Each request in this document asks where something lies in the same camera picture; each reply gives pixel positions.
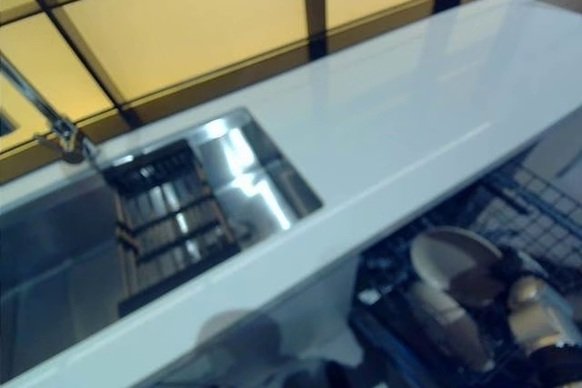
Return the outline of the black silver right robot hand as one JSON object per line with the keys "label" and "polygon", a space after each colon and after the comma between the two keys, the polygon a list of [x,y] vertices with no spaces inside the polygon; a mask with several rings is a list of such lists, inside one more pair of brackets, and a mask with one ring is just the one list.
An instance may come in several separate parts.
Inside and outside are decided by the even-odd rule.
{"label": "black silver right robot hand", "polygon": [[547,347],[579,347],[574,306],[547,269],[522,250],[505,247],[502,254],[495,273],[507,284],[507,322],[518,346],[528,356]]}

